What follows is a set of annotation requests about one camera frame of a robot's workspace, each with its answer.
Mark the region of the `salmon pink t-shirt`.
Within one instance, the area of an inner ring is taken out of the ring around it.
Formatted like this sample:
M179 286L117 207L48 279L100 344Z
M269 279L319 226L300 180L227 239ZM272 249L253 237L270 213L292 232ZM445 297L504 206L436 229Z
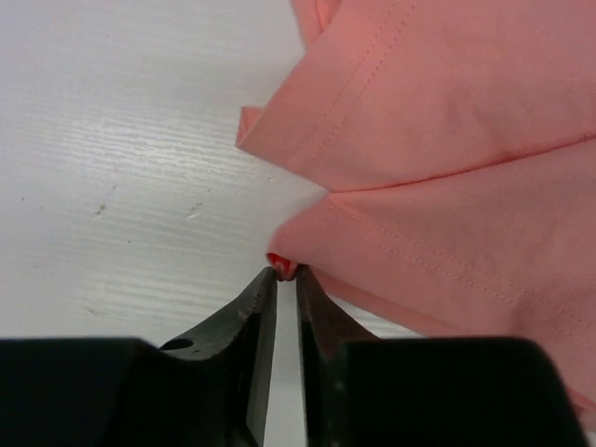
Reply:
M324 187L267 257L426 336L539 343L595 422L595 5L297 1L237 147Z

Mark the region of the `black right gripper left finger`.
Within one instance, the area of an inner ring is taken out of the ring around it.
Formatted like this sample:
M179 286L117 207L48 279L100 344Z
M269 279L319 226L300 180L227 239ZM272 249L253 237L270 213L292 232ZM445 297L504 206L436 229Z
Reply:
M1 343L5 446L260 446L277 278L263 269L229 304L154 346L139 338Z

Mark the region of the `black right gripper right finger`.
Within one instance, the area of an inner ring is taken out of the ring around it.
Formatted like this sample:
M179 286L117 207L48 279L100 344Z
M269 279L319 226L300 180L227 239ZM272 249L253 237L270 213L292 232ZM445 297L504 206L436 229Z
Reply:
M296 274L310 446L584 446L550 358L508 337L381 338Z

